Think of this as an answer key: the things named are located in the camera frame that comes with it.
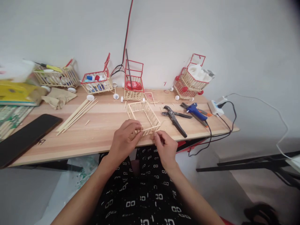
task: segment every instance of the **black phone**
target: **black phone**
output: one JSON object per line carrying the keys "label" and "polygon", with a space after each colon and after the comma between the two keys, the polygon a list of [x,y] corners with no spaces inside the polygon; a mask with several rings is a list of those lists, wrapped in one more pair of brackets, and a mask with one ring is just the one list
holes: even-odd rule
{"label": "black phone", "polygon": [[61,122],[62,118],[43,114],[0,142],[0,168],[17,160]]}

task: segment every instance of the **power strip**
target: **power strip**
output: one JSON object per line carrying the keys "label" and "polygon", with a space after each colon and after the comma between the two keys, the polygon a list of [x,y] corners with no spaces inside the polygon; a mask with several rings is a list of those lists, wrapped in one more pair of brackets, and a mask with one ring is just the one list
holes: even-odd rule
{"label": "power strip", "polygon": [[219,116],[224,115],[223,109],[220,109],[214,100],[208,102],[208,106],[213,115],[219,114]]}

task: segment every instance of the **wire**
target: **wire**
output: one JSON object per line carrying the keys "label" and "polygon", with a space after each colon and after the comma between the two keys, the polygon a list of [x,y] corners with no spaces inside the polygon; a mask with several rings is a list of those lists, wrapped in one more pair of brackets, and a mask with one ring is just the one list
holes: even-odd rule
{"label": "wire", "polygon": [[191,151],[189,151],[188,152],[188,156],[189,157],[191,157],[191,156],[195,156],[195,155],[198,155],[202,150],[204,150],[204,149],[206,149],[206,148],[208,148],[209,147],[209,145],[210,145],[210,142],[211,142],[211,140],[212,140],[212,130],[210,129],[210,126],[208,125],[208,123],[206,122],[206,124],[207,124],[207,126],[208,126],[208,128],[209,128],[209,132],[210,132],[210,140],[209,140],[209,142],[208,142],[208,145],[205,147],[205,148],[202,148],[202,149],[200,149],[196,154],[192,154],[192,155],[190,155],[190,152]]}
{"label": "wire", "polygon": [[284,135],[282,136],[282,138],[276,143],[276,147],[278,148],[278,150],[280,151],[280,153],[281,153],[282,155],[284,155],[286,158],[289,158],[289,159],[291,159],[291,160],[297,162],[297,164],[298,164],[299,162],[298,162],[297,160],[294,160],[293,158],[288,157],[286,154],[284,154],[284,153],[282,152],[281,148],[279,147],[279,143],[287,136],[288,131],[289,131],[289,127],[288,127],[287,123],[285,122],[285,120],[283,119],[283,117],[282,117],[282,115],[281,115],[281,112],[280,112],[277,108],[275,108],[274,106],[272,106],[272,105],[270,105],[269,103],[265,102],[264,100],[261,100],[260,98],[250,97],[250,96],[244,96],[244,95],[240,95],[240,94],[237,94],[237,93],[231,93],[231,94],[229,94],[229,95],[226,95],[225,98],[227,98],[227,97],[230,96],[230,95],[234,95],[234,94],[235,94],[235,95],[238,95],[238,96],[241,96],[241,97],[245,97],[245,98],[253,98],[253,99],[257,99],[257,100],[261,101],[262,103],[265,103],[266,105],[268,105],[268,106],[270,106],[271,108],[275,109],[275,110],[278,112],[278,115],[279,115],[280,119],[282,120],[283,124],[284,124],[285,127],[286,127],[286,131],[285,131]]}
{"label": "wire", "polygon": [[234,112],[234,115],[235,115],[234,120],[233,120],[233,122],[232,122],[232,128],[230,129],[230,127],[229,127],[228,124],[225,122],[225,120],[223,120],[223,118],[220,117],[219,114],[218,114],[218,116],[221,118],[221,120],[223,120],[223,122],[224,122],[224,123],[227,125],[227,127],[229,128],[229,132],[228,132],[228,133],[225,133],[225,134],[220,134],[220,135],[214,136],[213,138],[226,135],[225,137],[219,138],[219,139],[217,139],[217,140],[209,141],[209,142],[200,143],[199,145],[207,144],[207,143],[210,143],[210,142],[219,141],[219,140],[221,140],[221,139],[224,139],[224,138],[228,137],[228,136],[232,133],[232,131],[233,131],[233,126],[234,126],[234,122],[235,122],[235,120],[237,119],[237,113],[236,113],[236,111],[235,111],[234,104],[233,104],[232,102],[230,102],[230,101],[227,101],[227,102],[229,102],[229,103],[232,104],[233,112]]}
{"label": "wire", "polygon": [[129,15],[128,15],[128,20],[127,20],[127,29],[126,29],[126,36],[125,36],[125,42],[124,42],[124,49],[123,49],[123,58],[122,58],[122,63],[120,65],[117,65],[113,71],[117,68],[117,67],[120,67],[116,72],[112,72],[112,75],[118,73],[118,72],[124,72],[125,73],[125,68],[123,66],[123,63],[124,63],[124,58],[125,58],[125,48],[126,48],[126,43],[127,43],[127,36],[128,36],[128,28],[129,28],[129,21],[130,21],[130,15],[131,15],[131,9],[132,9],[132,4],[133,4],[133,0],[131,0],[131,5],[130,5],[130,10],[129,10]]}

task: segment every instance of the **left hand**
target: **left hand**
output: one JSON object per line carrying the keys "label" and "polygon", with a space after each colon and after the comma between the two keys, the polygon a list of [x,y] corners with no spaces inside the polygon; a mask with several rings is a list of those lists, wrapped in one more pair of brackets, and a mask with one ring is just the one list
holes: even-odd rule
{"label": "left hand", "polygon": [[115,131],[112,146],[106,156],[113,166],[118,167],[127,156],[134,150],[142,137],[142,131],[135,135],[136,130],[141,130],[142,125],[137,120],[126,120],[119,129]]}

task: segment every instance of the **white wall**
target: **white wall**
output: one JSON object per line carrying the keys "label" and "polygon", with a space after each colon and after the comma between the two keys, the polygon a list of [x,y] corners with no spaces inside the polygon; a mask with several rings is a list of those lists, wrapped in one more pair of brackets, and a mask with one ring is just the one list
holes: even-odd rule
{"label": "white wall", "polygon": [[[122,60],[130,0],[0,4],[0,63],[27,58],[63,65],[75,57],[82,77],[101,70],[108,52],[113,66]],[[262,98],[290,126],[282,149],[293,151],[300,143],[299,18],[288,1],[135,0],[127,48],[130,59],[145,64],[146,88],[163,88],[164,82],[169,88],[192,53],[207,56],[204,67],[217,74],[207,98],[232,92]],[[123,74],[113,79],[121,84]],[[278,153],[284,126],[276,112],[255,100],[230,100],[241,131],[207,150],[224,160]],[[233,119],[230,105],[224,110]]]}

